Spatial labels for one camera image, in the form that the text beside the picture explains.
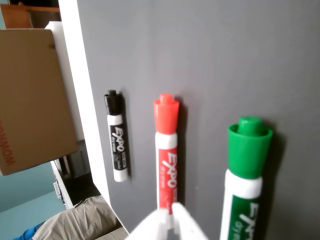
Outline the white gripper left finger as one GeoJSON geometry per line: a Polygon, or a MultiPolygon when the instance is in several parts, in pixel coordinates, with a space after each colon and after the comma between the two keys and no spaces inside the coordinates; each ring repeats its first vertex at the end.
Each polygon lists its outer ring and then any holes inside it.
{"type": "Polygon", "coordinates": [[[167,209],[156,209],[135,227],[126,240],[166,240],[169,221],[167,209]]]}

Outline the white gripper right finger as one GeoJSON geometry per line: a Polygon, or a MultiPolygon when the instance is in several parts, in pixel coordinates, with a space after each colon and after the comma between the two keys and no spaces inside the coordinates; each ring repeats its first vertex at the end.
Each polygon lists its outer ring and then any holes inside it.
{"type": "Polygon", "coordinates": [[[172,204],[174,233],[180,240],[208,240],[200,226],[179,202],[172,204]]]}

